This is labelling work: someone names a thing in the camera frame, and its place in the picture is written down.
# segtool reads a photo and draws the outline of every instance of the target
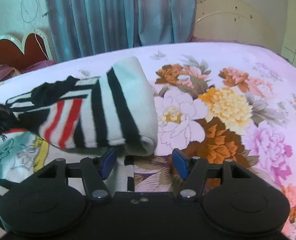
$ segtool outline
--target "white flower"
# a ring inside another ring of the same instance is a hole
[[[155,155],[169,155],[174,148],[185,149],[189,142],[202,142],[205,131],[194,120],[205,118],[207,106],[188,93],[172,87],[164,97],[155,97],[158,115],[158,144]]]

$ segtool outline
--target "gray curtain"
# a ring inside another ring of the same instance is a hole
[[[46,0],[59,62],[136,46],[186,42],[196,0]]]

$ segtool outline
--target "bed sheet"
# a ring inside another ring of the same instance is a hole
[[[152,85],[159,121],[155,154],[134,159],[135,191],[178,190],[174,148],[210,163],[233,159],[288,198],[283,233],[296,239],[296,69],[270,50],[199,42],[104,53],[7,80],[0,102],[68,75],[98,76],[129,56]],[[209,189],[218,185],[207,181]]]

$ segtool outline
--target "flower center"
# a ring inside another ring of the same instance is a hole
[[[174,122],[174,123],[181,123],[181,116],[183,114],[174,106],[168,107],[162,116],[160,116],[161,121],[163,122]]]

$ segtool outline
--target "black drawing on fabric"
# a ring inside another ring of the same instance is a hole
[[[1,135],[1,139],[2,139],[3,142],[5,142],[6,139],[7,139],[7,136],[5,134]]]
[[[12,169],[24,168],[30,170],[36,157],[38,148],[34,145],[20,144],[20,151],[16,155]]]
[[[0,162],[3,158],[10,154],[10,151],[13,149],[14,140],[11,138],[7,143],[0,147]]]

